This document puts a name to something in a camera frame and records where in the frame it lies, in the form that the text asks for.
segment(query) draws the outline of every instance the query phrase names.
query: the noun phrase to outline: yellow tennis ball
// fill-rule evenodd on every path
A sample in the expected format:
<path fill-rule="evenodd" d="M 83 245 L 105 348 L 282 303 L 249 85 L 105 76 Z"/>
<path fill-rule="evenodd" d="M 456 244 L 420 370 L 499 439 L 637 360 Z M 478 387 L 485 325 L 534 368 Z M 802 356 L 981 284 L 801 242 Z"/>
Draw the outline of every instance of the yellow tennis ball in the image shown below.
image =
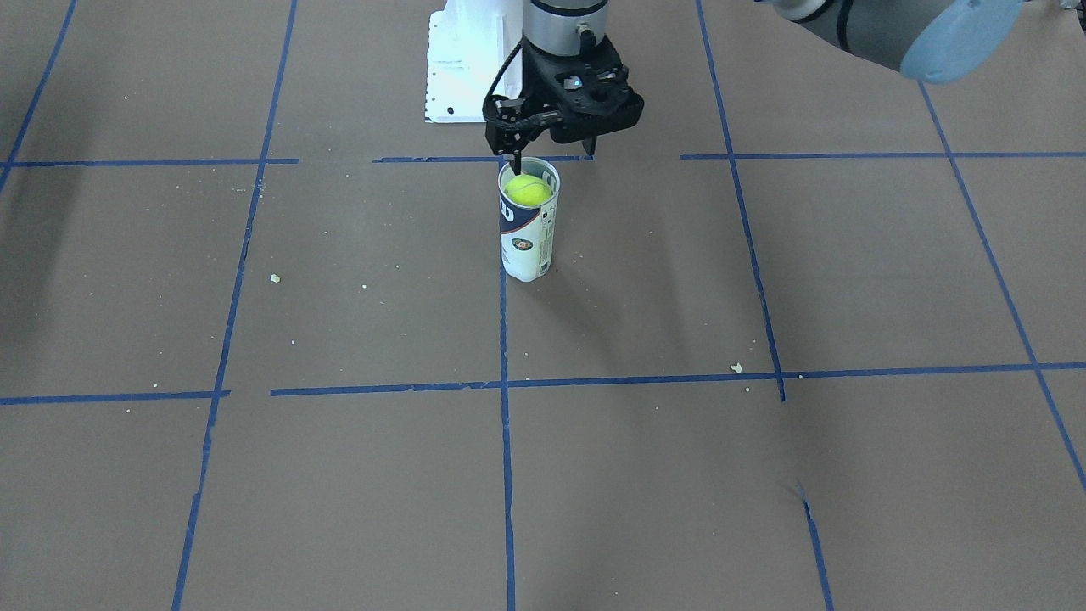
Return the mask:
<path fill-rule="evenodd" d="M 542 205 L 551 199 L 551 187 L 546 186 L 542 178 L 531 174 L 520 174 L 505 183 L 505 194 L 509 195 L 514 203 L 530 207 Z"/>

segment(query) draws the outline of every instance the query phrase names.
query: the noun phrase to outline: tennis ball can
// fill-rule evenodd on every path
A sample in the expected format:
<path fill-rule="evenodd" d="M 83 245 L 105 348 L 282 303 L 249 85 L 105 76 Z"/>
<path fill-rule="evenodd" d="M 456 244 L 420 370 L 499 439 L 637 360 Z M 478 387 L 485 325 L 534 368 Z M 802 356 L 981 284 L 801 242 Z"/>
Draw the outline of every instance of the tennis ball can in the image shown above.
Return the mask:
<path fill-rule="evenodd" d="M 517 176 L 513 166 L 506 163 L 497 174 L 502 265 L 506 273 L 530 282 L 551 268 L 561 180 L 553 165 L 534 156 L 521 160 L 520 173 L 540 178 L 551 189 L 551 195 L 541 202 L 517 203 L 514 201 L 516 193 L 510 196 L 506 192 L 506 184 Z"/>

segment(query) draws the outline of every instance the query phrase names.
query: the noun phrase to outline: grid line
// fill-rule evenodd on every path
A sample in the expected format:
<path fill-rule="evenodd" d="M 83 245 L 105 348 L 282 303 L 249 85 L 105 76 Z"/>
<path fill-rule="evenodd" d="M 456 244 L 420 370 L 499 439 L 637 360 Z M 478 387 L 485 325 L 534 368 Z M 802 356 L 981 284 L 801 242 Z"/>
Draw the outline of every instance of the grid line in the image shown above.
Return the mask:
<path fill-rule="evenodd" d="M 296 165 L 298 157 L 276 158 L 103 158 L 73 161 L 13 161 L 4 162 L 5 167 L 163 167 L 174 165 Z"/>
<path fill-rule="evenodd" d="M 4 186 L 8 183 L 12 164 L 15 162 L 15 157 L 18 156 L 18 149 L 23 147 L 26 131 L 30 128 L 30 120 L 34 119 L 34 111 L 38 110 L 38 102 L 41 101 L 41 93 L 46 90 L 46 82 L 49 81 L 49 75 L 52 74 L 53 66 L 56 65 L 56 58 L 61 54 L 61 46 L 64 44 L 64 38 L 67 36 L 68 26 L 72 25 L 72 16 L 75 14 L 78 1 L 72 0 L 68 3 L 67 12 L 64 13 L 64 22 L 61 24 L 60 33 L 56 35 L 53 51 L 49 54 L 49 61 L 46 62 L 46 69 L 41 73 L 41 80 L 38 81 L 38 88 L 34 90 L 34 97 L 30 98 L 30 105 L 26 109 L 26 115 L 23 116 L 23 124 L 15 136 L 15 142 L 11 147 L 11 152 L 8 154 L 8 163 L 4 164 L 3 171 L 0 173 L 0 192 L 3 191 Z"/>
<path fill-rule="evenodd" d="M 968 158 L 1078 158 L 1086 157 L 1086 151 L 972 151 L 956 152 L 956 157 Z M 797 152 L 797 153 L 683 153 L 681 161 L 723 161 L 734 156 L 741 161 L 748 160 L 790 160 L 790 158 L 945 158 L 946 152 Z"/>
<path fill-rule="evenodd" d="M 507 611 L 517 609 L 517 571 L 513 532 L 513 435 L 509 429 L 509 359 L 508 359 L 508 292 L 504 265 L 498 265 L 498 309 L 501 323 L 498 352 L 501 354 L 500 389 L 502 390 L 502 476 L 505 492 L 505 599 Z"/>
<path fill-rule="evenodd" d="M 746 198 L 743 196 L 743 182 L 740 179 L 740 166 L 735 161 L 735 149 L 732 145 L 732 131 L 728 126 L 728 112 L 724 109 L 724 98 L 720 92 L 720 80 L 717 78 L 717 62 L 712 55 L 712 44 L 709 42 L 709 30 L 705 24 L 705 11 L 702 0 L 694 0 L 697 8 L 697 20 L 702 27 L 702 42 L 705 46 L 705 58 L 709 63 L 709 76 L 712 79 L 712 90 L 717 97 L 717 112 L 720 114 L 720 127 L 724 135 L 724 147 L 728 149 L 728 165 L 732 170 L 732 182 L 735 184 L 735 199 L 740 206 L 740 217 L 743 220 L 743 233 L 746 236 L 747 250 L 750 255 L 750 268 L 754 271 L 754 283 L 758 289 L 758 300 L 761 302 L 761 316 L 766 324 L 766 340 L 769 342 L 769 355 L 773 360 L 773 372 L 776 374 L 776 387 L 781 400 L 786 399 L 784 378 L 781 377 L 781 357 L 776 352 L 776 338 L 773 335 L 773 322 L 769 316 L 769 302 L 766 298 L 766 287 L 761 281 L 761 270 L 758 267 L 758 252 L 755 250 L 754 234 L 750 231 L 750 218 L 747 216 Z"/>
<path fill-rule="evenodd" d="M 543 155 L 539 158 L 543 161 L 564 162 L 564 161 L 594 161 L 595 157 L 591 154 L 552 154 Z M 453 155 L 453 156 L 380 156 L 371 161 L 370 163 L 493 163 L 497 162 L 500 165 L 505 162 L 501 155 Z"/>
<path fill-rule="evenodd" d="M 944 366 L 926 368 L 884 368 L 884 369 L 851 369 L 851 370 L 805 370 L 782 371 L 784 380 L 828 380 L 846 378 L 907 378 L 926 375 L 967 375 L 1041 371 L 1084 371 L 1086 362 L 1069 361 L 1052 364 L 1002 364 L 988 366 Z M 316 386 L 296 389 L 274 389 L 272 397 L 298 397 L 316 395 L 370 395 L 394 393 L 434 393 L 456 391 L 482 391 L 508 389 L 555 389 L 569 386 L 630 386 L 648 384 L 702 384 L 702 383 L 740 383 L 754 381 L 774 381 L 776 372 L 747 372 L 742 374 L 694 374 L 694 375 L 659 375 L 659 377 L 620 377 L 620 378 L 566 378 L 540 380 L 494 380 L 478 382 L 444 382 L 435 384 L 379 384 L 357 386 Z"/>
<path fill-rule="evenodd" d="M 811 549 L 815 552 L 815 565 L 818 568 L 818 581 L 822 586 L 822 600 L 825 603 L 825 611 L 833 611 L 833 593 L 830 590 L 830 575 L 825 570 L 825 557 L 822 553 L 822 539 L 818 534 L 818 523 L 815 522 L 811 504 L 807 499 L 807 491 L 804 489 L 803 484 L 796 484 L 796 492 L 799 493 L 799 500 L 804 501 L 804 514 L 807 517 L 807 532 L 811 537 Z"/>
<path fill-rule="evenodd" d="M 215 375 L 215 390 L 211 399 L 211 408 L 207 410 L 207 425 L 204 430 L 203 451 L 200 460 L 200 481 L 197 492 L 192 495 L 192 505 L 189 509 L 188 525 L 185 531 L 185 544 L 181 548 L 181 559 L 177 569 L 177 584 L 174 587 L 174 600 L 172 611 L 180 611 L 181 599 L 185 595 L 185 583 L 188 577 L 189 560 L 192 556 L 192 543 L 195 538 L 197 522 L 200 517 L 200 501 L 203 498 L 204 482 L 207 476 L 207 464 L 211 459 L 212 430 L 215 428 L 215 420 L 218 417 L 219 399 L 222 397 L 223 384 L 226 378 L 226 366 L 230 358 L 230 342 L 233 338 L 233 326 L 238 317 L 238 303 L 241 300 L 241 284 L 244 280 L 245 259 L 249 255 L 249 243 L 253 236 L 253 224 L 256 218 L 256 208 L 260 203 L 261 192 L 264 188 L 264 171 L 268 165 L 268 150 L 272 145 L 272 132 L 275 129 L 275 116 L 279 105 L 279 92 L 282 89 L 282 79 L 287 71 L 287 58 L 290 54 L 290 39 L 294 31 L 294 17 L 298 14 L 298 0 L 290 1 L 290 13 L 287 15 L 287 30 L 283 34 L 282 50 L 279 54 L 279 69 L 276 73 L 275 86 L 272 89 L 272 101 L 268 105 L 267 123 L 264 128 L 264 142 L 261 147 L 260 163 L 256 166 L 256 178 L 253 180 L 253 194 L 249 202 L 249 216 L 245 220 L 244 237 L 241 241 L 241 254 L 238 257 L 238 270 L 233 280 L 233 293 L 230 297 L 230 311 L 226 319 L 226 331 L 223 334 L 223 353 L 219 358 L 218 372 Z"/>
<path fill-rule="evenodd" d="M 218 394 L 222 397 L 228 397 L 230 392 L 220 391 Z M 214 391 L 182 391 L 178 393 L 119 393 L 102 395 L 38 395 L 33 397 L 0 397 L 0 406 L 176 402 L 181 399 L 211 399 L 214 396 Z"/>
<path fill-rule="evenodd" d="M 927 88 L 924 87 L 924 84 L 918 82 L 918 85 L 920 86 L 920 93 L 924 98 L 924 103 L 927 104 L 927 112 L 932 115 L 932 123 L 935 124 L 935 130 L 938 132 L 939 140 L 943 142 L 943 149 L 946 152 L 947 161 L 950 162 L 950 167 L 954 169 L 955 178 L 958 180 L 958 187 L 961 189 L 962 198 L 964 198 L 965 205 L 969 207 L 969 214 L 973 219 L 973 225 L 976 227 L 976 232 L 981 238 L 981 243 L 984 245 L 984 252 L 988 257 L 988 263 L 992 265 L 992 270 L 995 272 L 996 280 L 999 282 L 999 290 L 1002 292 L 1003 300 L 1007 302 L 1007 308 L 1010 310 L 1011 318 L 1014 320 L 1014 327 L 1018 328 L 1019 338 L 1022 340 L 1022 346 L 1025 348 L 1026 355 L 1030 358 L 1030 365 L 1033 367 L 1034 374 L 1037 377 L 1037 383 L 1040 385 L 1040 391 L 1045 395 L 1045 402 L 1048 404 L 1048 410 L 1052 415 L 1052 420 L 1056 422 L 1056 428 L 1063 441 L 1063 447 L 1066 449 L 1068 456 L 1071 459 L 1071 464 L 1075 470 L 1075 474 L 1078 476 L 1078 484 L 1082 486 L 1083 492 L 1086 493 L 1086 473 L 1083 472 L 1082 461 L 1078 459 L 1075 446 L 1071 441 L 1071 436 L 1068 434 L 1066 427 L 1063 424 L 1063 417 L 1060 416 L 1060 409 L 1057 407 L 1056 400 L 1052 398 L 1052 393 L 1048 389 L 1048 382 L 1045 380 L 1045 372 L 1040 368 L 1040 364 L 1037 361 L 1037 355 L 1034 353 L 1033 344 L 1030 343 L 1030 336 L 1026 334 L 1025 326 L 1022 323 L 1022 318 L 1019 316 L 1018 308 L 1014 305 L 1014 298 L 1011 296 L 1011 291 L 1007 285 L 1003 272 L 999 268 L 999 262 L 996 258 L 995 251 L 992 249 L 992 243 L 988 241 L 988 234 L 984 230 L 984 225 L 981 222 L 981 215 L 977 213 L 976 206 L 973 203 L 973 198 L 969 192 L 969 187 L 965 186 L 965 178 L 962 176 L 961 168 L 958 166 L 958 160 L 954 150 L 950 148 L 950 141 L 947 139 L 946 131 L 943 129 L 943 123 L 939 120 L 938 113 L 935 111 L 935 104 L 932 102 L 932 98 L 929 96 Z"/>

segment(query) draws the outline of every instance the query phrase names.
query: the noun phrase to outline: blue tape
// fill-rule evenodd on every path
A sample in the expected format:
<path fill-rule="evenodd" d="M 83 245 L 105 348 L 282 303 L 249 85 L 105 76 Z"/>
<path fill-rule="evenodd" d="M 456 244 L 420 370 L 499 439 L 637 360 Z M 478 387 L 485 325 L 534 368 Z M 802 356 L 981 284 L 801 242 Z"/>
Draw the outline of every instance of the blue tape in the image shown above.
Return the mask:
<path fill-rule="evenodd" d="M 544 155 L 539 158 L 551 163 L 566 161 L 593 161 L 592 155 L 559 154 Z M 505 160 L 498 155 L 490 156 L 382 156 L 375 158 L 372 163 L 493 163 L 497 161 L 504 164 Z"/>
<path fill-rule="evenodd" d="M 1086 370 L 1086 362 L 1041 364 L 1043 370 L 1073 371 Z M 841 378 L 896 378 L 921 375 L 955 375 L 1032 372 L 1031 364 L 1006 364 L 988 366 L 945 366 L 930 368 L 884 368 L 825 371 L 782 371 L 785 380 L 826 380 Z M 626 378 L 565 378 L 541 380 L 497 380 L 490 382 L 446 382 L 438 384 L 381 384 L 372 386 L 328 386 L 310 389 L 276 389 L 273 397 L 296 397 L 313 395 L 369 395 L 380 393 L 440 392 L 494 389 L 555 389 L 569 386 L 626 386 L 645 384 L 699 384 L 729 382 L 766 382 L 776 380 L 775 372 L 748 372 L 742 374 L 694 374 L 694 375 L 649 375 Z"/>
<path fill-rule="evenodd" d="M 223 391 L 220 396 L 227 397 L 229 391 Z M 193 391 L 182 393 L 125 393 L 114 395 L 41 395 L 36 397 L 0 397 L 0 406 L 43 406 L 50 404 L 115 404 L 126 402 L 176 402 L 182 399 L 211 399 L 213 391 Z"/>
<path fill-rule="evenodd" d="M 185 595 L 185 582 L 188 578 L 189 560 L 192 556 L 192 542 L 195 539 L 197 521 L 200 517 L 200 501 L 203 498 L 204 482 L 207 475 L 207 463 L 211 458 L 212 430 L 215 428 L 215 420 L 218 418 L 219 392 L 226 379 L 226 365 L 230 358 L 230 342 L 233 338 L 233 326 L 238 318 L 238 302 L 241 298 L 241 284 L 244 280 L 245 258 L 249 255 L 249 242 L 253 234 L 253 221 L 256 217 L 256 207 L 260 202 L 260 194 L 264 187 L 264 170 L 268 165 L 268 149 L 272 145 L 272 131 L 275 128 L 275 116 L 279 105 L 279 92 L 282 89 L 283 74 L 287 71 L 287 56 L 290 53 L 290 39 L 294 31 L 294 17 L 298 14 L 298 0 L 291 0 L 290 14 L 287 16 L 287 31 L 283 34 L 282 51 L 279 54 L 279 69 L 276 73 L 275 87 L 272 90 L 272 102 L 268 105 L 268 119 L 264 127 L 264 143 L 261 147 L 261 161 L 256 167 L 256 179 L 253 181 L 253 194 L 249 201 L 249 216 L 245 220 L 245 233 L 241 242 L 241 254 L 238 257 L 238 270 L 233 279 L 233 293 L 230 296 L 230 313 L 226 320 L 226 332 L 223 334 L 223 354 L 218 362 L 218 371 L 215 374 L 215 395 L 211 400 L 211 408 L 207 410 L 207 427 L 204 430 L 203 451 L 200 459 L 200 482 L 195 494 L 192 496 L 192 505 L 189 508 L 188 525 L 185 530 L 185 545 L 181 548 L 181 560 L 177 569 L 177 584 L 174 587 L 174 601 L 172 611 L 180 611 L 181 599 Z"/>
<path fill-rule="evenodd" d="M 1012 364 L 998 366 L 950 366 L 935 368 L 887 368 L 870 370 L 832 370 L 832 371 L 795 371 L 784 372 L 784 378 L 798 380 L 800 378 L 819 380 L 833 378 L 889 378 L 907 375 L 950 375 L 963 373 L 995 373 L 1033 371 L 1028 364 Z"/>
<path fill-rule="evenodd" d="M 956 157 L 972 158 L 1077 158 L 1086 156 L 1086 151 L 1006 151 L 1006 152 L 956 152 Z M 945 152 L 807 152 L 807 153 L 735 153 L 735 158 L 788 160 L 788 158 L 944 158 Z M 728 153 L 684 153 L 682 161 L 723 161 Z"/>
<path fill-rule="evenodd" d="M 992 264 L 992 270 L 996 273 L 996 280 L 999 282 L 999 290 L 1002 291 L 1003 300 L 1007 302 L 1007 308 L 1010 310 L 1011 318 L 1014 320 L 1014 327 L 1018 329 L 1019 338 L 1022 340 L 1022 346 L 1025 347 L 1026 355 L 1030 357 L 1030 364 L 1037 375 L 1037 383 L 1040 385 L 1040 391 L 1045 395 L 1045 402 L 1048 404 L 1048 410 L 1052 415 L 1056 428 L 1060 432 L 1060 437 L 1063 440 L 1063 447 L 1066 449 L 1068 456 L 1071 458 L 1071 464 L 1074 467 L 1075 474 L 1078 476 L 1078 484 L 1082 486 L 1083 492 L 1086 492 L 1086 471 L 1083 470 L 1082 461 L 1078 459 L 1078 453 L 1075 450 L 1075 446 L 1072 444 L 1070 435 L 1068 435 L 1066 427 L 1063 424 L 1063 417 L 1060 416 L 1060 410 L 1056 406 L 1056 402 L 1052 399 L 1052 394 L 1048 389 L 1048 382 L 1045 380 L 1044 370 L 1037 361 L 1037 355 L 1033 351 L 1033 345 L 1030 343 L 1030 338 L 1025 332 L 1025 326 L 1022 323 L 1022 318 L 1019 316 L 1018 308 L 1014 305 L 1014 300 L 1011 297 L 1010 288 L 1008 288 L 1007 280 L 1003 278 L 1003 272 L 999 268 L 999 262 L 996 259 L 996 253 L 992 249 L 992 243 L 988 241 L 988 234 L 984 230 L 984 225 L 981 222 L 981 216 L 977 214 L 976 206 L 973 204 L 973 198 L 969 192 L 969 188 L 965 186 L 965 179 L 962 177 L 961 168 L 958 166 L 958 160 L 955 157 L 955 153 L 950 149 L 950 142 L 947 140 L 946 132 L 943 130 L 943 123 L 939 120 L 938 113 L 935 112 L 935 104 L 932 103 L 932 98 L 927 94 L 927 88 L 924 87 L 924 84 L 918 82 L 918 85 L 920 86 L 920 93 L 924 97 L 924 103 L 927 104 L 927 112 L 932 115 L 932 122 L 935 124 L 935 130 L 938 132 L 939 140 L 943 142 L 943 150 L 946 151 L 947 161 L 950 162 L 950 167 L 954 169 L 955 178 L 958 180 L 958 187 L 961 189 L 961 194 L 965 199 L 965 205 L 969 207 L 969 214 L 973 218 L 973 226 L 976 227 L 976 232 L 981 237 L 981 243 L 984 245 L 984 252 L 988 256 L 988 263 Z"/>
<path fill-rule="evenodd" d="M 501 382 L 446 382 L 438 384 L 381 384 L 375 386 L 325 386 L 310 389 L 275 389 L 272 397 L 313 395 L 376 395 L 382 393 L 433 393 L 438 391 L 481 391 L 501 389 Z"/>
<path fill-rule="evenodd" d="M 720 114 L 720 127 L 724 132 L 724 145 L 728 149 L 728 164 L 732 170 L 732 182 L 735 184 L 735 199 L 743 218 L 743 233 L 746 236 L 747 250 L 750 253 L 750 268 L 754 270 L 754 282 L 758 288 L 758 300 L 761 302 L 761 316 L 766 323 L 766 339 L 769 342 L 769 355 L 773 360 L 773 372 L 776 375 L 776 386 L 781 400 L 787 397 L 784 393 L 784 378 L 781 375 L 781 357 L 776 351 L 776 338 L 773 335 L 773 322 L 769 316 L 769 302 L 766 298 L 766 287 L 761 281 L 761 270 L 758 267 L 758 252 L 755 250 L 754 234 L 750 232 L 750 218 L 747 216 L 746 199 L 743 196 L 743 182 L 740 180 L 740 168 L 735 161 L 735 149 L 732 147 L 732 132 L 728 126 L 728 113 L 724 110 L 724 98 L 720 92 L 720 80 L 717 78 L 717 62 L 712 56 L 712 46 L 709 43 L 709 30 L 705 25 L 705 11 L 702 0 L 694 0 L 697 5 L 697 18 L 702 26 L 702 42 L 705 44 L 705 56 L 709 62 L 709 76 L 712 78 L 712 90 L 717 96 L 717 111 Z"/>
<path fill-rule="evenodd" d="M 298 157 L 268 158 L 269 165 L 295 165 Z M 174 165 L 258 165 L 260 158 L 118 158 L 88 161 L 16 161 L 12 167 L 162 167 Z"/>
<path fill-rule="evenodd" d="M 34 97 L 30 98 L 30 105 L 26 109 L 26 115 L 23 116 L 23 124 L 18 128 L 18 133 L 15 136 L 15 142 L 11 147 L 11 152 L 8 154 L 8 164 L 0 173 L 0 192 L 3 191 L 4 184 L 8 183 L 8 176 L 11 175 L 12 164 L 15 157 L 18 156 L 18 149 L 23 147 L 23 140 L 26 138 L 26 131 L 30 128 L 30 120 L 34 118 L 34 111 L 38 110 L 38 102 L 41 101 L 41 92 L 46 90 L 46 82 L 49 81 L 49 75 L 53 73 L 53 66 L 56 64 L 56 56 L 61 53 L 61 46 L 64 44 L 64 38 L 67 36 L 67 28 L 72 25 L 72 15 L 75 14 L 75 7 L 78 0 L 72 0 L 68 3 L 68 10 L 64 13 L 64 22 L 61 24 L 61 30 L 56 35 L 56 42 L 53 44 L 53 51 L 49 54 L 49 61 L 46 62 L 46 69 L 41 73 L 41 80 L 38 81 L 38 88 L 34 90 Z"/>
<path fill-rule="evenodd" d="M 502 371 L 502 476 L 505 489 L 505 598 L 507 611 L 517 609 L 517 571 L 513 533 L 513 443 L 509 432 L 509 359 L 508 359 L 508 319 L 506 308 L 507 290 L 506 273 L 503 265 L 498 265 L 498 309 L 501 311 L 501 329 L 498 333 L 498 351 L 501 352 Z"/>
<path fill-rule="evenodd" d="M 811 513 L 811 505 L 807 500 L 807 491 L 804 491 L 803 484 L 796 483 L 796 491 L 799 492 L 799 498 L 804 501 L 804 513 L 807 515 L 807 531 L 811 536 L 811 548 L 815 550 L 815 563 L 818 565 L 818 580 L 822 585 L 822 600 L 825 602 L 825 611 L 833 611 L 833 593 L 830 591 L 830 575 L 825 570 L 825 558 L 822 555 L 822 540 L 818 536 L 818 524 L 815 522 L 815 515 Z"/>
<path fill-rule="evenodd" d="M 937 152 L 810 152 L 810 153 L 736 153 L 734 155 L 729 155 L 727 153 L 687 153 L 679 155 L 680 160 L 683 161 L 703 161 L 703 160 L 725 160 L 734 156 L 737 160 L 758 160 L 758 158 L 773 158 L 773 160 L 787 160 L 787 158 L 942 158 L 944 153 Z"/>

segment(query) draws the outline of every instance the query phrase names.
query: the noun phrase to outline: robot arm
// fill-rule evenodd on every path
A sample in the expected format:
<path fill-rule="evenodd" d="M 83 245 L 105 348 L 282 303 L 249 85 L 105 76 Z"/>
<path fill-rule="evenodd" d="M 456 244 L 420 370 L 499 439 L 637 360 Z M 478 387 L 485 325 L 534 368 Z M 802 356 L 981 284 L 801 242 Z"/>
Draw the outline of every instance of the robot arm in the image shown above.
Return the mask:
<path fill-rule="evenodd" d="M 944 84 L 980 66 L 1010 33 L 1023 0 L 755 0 L 831 44 L 900 72 Z M 632 127 L 644 100 L 607 38 L 608 0 L 523 0 L 523 37 L 483 102 L 487 141 L 494 154 L 520 154 L 550 130 L 558 143 Z M 495 94 L 502 75 L 522 55 L 517 99 Z"/>
<path fill-rule="evenodd" d="M 580 140 L 594 154 L 596 138 L 633 127 L 645 105 L 627 81 L 607 38 L 608 0 L 523 0 L 523 38 L 502 65 L 482 114 L 494 154 L 520 153 L 550 130 L 558 143 Z M 523 88 L 510 100 L 494 93 L 509 63 L 522 56 Z"/>

